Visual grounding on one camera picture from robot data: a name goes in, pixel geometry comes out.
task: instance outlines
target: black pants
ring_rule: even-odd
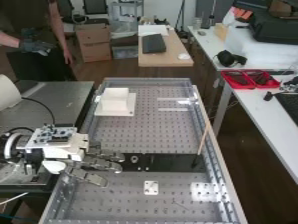
[[[58,47],[50,50],[47,56],[38,53],[9,52],[6,57],[18,80],[77,81]]]

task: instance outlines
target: mounting hole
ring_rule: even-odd
[[[131,161],[131,163],[136,163],[138,162],[138,157],[136,156],[131,156],[130,157],[130,161]]]

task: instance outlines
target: person's hand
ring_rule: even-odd
[[[63,59],[65,59],[65,64],[71,65],[73,64],[73,58],[71,54],[67,49],[63,50]]]
[[[21,51],[39,53],[43,56],[47,56],[47,53],[54,47],[54,44],[42,42],[39,40],[33,41],[30,39],[21,40],[18,45],[18,49]]]

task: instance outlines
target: dark floor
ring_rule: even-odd
[[[0,74],[13,77],[1,55]],[[188,77],[207,100],[214,71],[208,62],[200,65],[199,51],[194,60],[192,68],[162,69],[138,68],[136,59],[77,62],[74,72],[79,81],[94,81],[97,85],[105,77]],[[298,222],[298,186],[239,105],[226,113],[218,142],[248,223]]]

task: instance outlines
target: red tray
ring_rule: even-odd
[[[271,77],[267,72],[261,70],[244,70],[243,72],[254,82],[256,88],[279,88],[280,83]]]
[[[226,70],[220,75],[232,89],[254,89],[255,83],[242,71]]]

